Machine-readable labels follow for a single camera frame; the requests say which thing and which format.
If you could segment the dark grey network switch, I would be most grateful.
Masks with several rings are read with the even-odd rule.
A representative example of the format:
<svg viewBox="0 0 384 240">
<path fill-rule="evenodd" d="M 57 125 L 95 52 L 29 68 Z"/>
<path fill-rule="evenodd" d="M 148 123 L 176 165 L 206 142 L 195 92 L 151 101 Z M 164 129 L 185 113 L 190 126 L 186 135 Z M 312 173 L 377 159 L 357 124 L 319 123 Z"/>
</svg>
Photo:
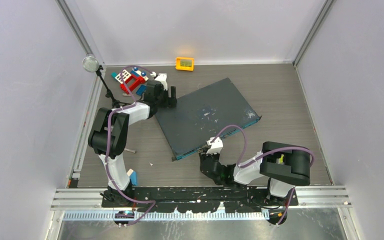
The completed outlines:
<svg viewBox="0 0 384 240">
<path fill-rule="evenodd" d="M 238 132 L 224 129 L 227 125 L 245 129 L 261 119 L 229 78 L 179 97 L 176 107 L 160 108 L 155 117 L 173 161 L 201 151 L 212 137 L 224 139 Z"/>
</svg>

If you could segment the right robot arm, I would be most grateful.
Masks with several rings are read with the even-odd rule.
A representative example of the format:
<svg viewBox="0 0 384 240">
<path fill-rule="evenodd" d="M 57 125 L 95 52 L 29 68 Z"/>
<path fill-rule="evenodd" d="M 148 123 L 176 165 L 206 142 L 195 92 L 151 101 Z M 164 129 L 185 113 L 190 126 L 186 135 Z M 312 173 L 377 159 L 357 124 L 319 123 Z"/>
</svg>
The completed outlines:
<svg viewBox="0 0 384 240">
<path fill-rule="evenodd" d="M 279 205 L 296 186 L 311 183 L 315 156 L 306 147 L 266 141 L 250 159 L 229 165 L 220 163 L 222 143 L 211 144 L 199 153 L 200 172 L 218 186 L 244 188 L 252 181 L 268 177 L 265 198 Z"/>
</svg>

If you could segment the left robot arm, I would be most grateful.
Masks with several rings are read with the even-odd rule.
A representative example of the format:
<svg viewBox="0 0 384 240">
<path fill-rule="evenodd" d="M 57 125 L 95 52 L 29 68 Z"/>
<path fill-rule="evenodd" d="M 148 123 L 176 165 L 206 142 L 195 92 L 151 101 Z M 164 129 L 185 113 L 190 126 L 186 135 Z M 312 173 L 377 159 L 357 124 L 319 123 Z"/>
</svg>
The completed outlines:
<svg viewBox="0 0 384 240">
<path fill-rule="evenodd" d="M 107 190 L 102 194 L 110 202 L 128 207 L 134 202 L 132 180 L 124 162 L 124 150 L 129 127 L 153 117 L 159 109 L 177 105 L 175 86 L 165 88 L 162 81 L 151 80 L 140 101 L 119 108 L 102 107 L 97 111 L 88 145 L 101 159 L 107 179 Z"/>
</svg>

